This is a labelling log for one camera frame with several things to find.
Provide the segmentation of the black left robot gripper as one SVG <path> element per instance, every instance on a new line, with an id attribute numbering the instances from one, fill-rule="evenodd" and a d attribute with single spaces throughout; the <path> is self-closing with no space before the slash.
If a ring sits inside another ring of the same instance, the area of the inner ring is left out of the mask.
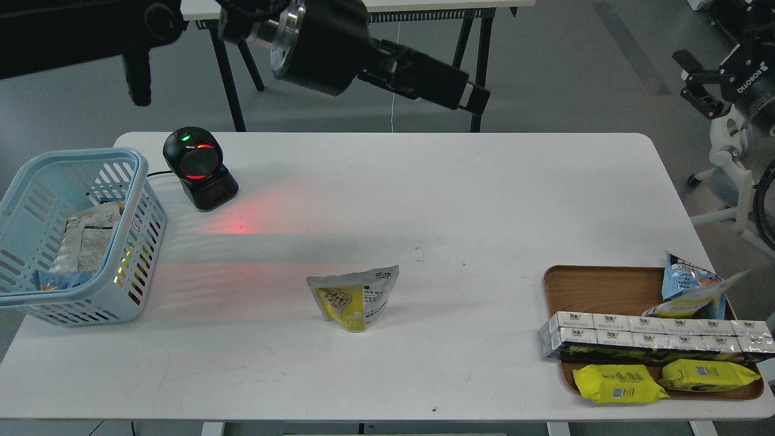
<path id="1" fill-rule="evenodd" d="M 490 91 L 459 68 L 392 41 L 374 39 L 362 1 L 291 1 L 269 53 L 273 75 L 339 96 L 354 78 L 407 97 L 483 115 Z"/>

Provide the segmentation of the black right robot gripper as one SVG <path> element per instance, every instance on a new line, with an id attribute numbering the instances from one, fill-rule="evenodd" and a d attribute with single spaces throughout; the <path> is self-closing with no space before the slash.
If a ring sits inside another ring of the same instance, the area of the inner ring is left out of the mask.
<path id="1" fill-rule="evenodd" d="M 689 50 L 678 50 L 672 59 L 685 73 L 687 86 L 681 97 L 706 119 L 712 121 L 728 115 L 731 108 L 743 115 L 763 136 L 773 136 L 774 122 L 774 57 L 772 42 L 758 42 L 752 52 L 737 44 L 724 59 L 720 69 L 703 67 Z M 722 99 L 713 96 L 704 85 L 720 85 Z"/>

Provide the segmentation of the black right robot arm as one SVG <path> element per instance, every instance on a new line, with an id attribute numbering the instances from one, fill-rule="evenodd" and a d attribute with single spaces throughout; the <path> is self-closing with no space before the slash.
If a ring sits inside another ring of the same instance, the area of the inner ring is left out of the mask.
<path id="1" fill-rule="evenodd" d="M 773 137 L 773 2 L 719 1 L 711 8 L 734 42 L 719 66 L 704 67 L 688 50 L 673 53 L 685 83 L 682 98 L 711 122 L 712 168 L 689 176 L 687 185 L 698 186 L 721 171 L 733 185 L 736 201 L 690 221 L 695 226 L 727 223 L 753 245 L 773 252 L 773 164 L 756 181 L 741 162 L 755 132 Z"/>

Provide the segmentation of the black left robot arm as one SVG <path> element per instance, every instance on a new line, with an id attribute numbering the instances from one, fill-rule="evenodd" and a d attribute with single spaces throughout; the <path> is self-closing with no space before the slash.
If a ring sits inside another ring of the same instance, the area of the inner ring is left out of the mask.
<path id="1" fill-rule="evenodd" d="M 269 48 L 275 78 L 327 94 L 355 79 L 473 115 L 490 91 L 426 53 L 371 36 L 361 1 L 221 1 L 216 37 Z M 3 1 L 2 78 L 110 57 L 133 102 L 151 99 L 149 52 L 182 35 L 180 1 Z"/>

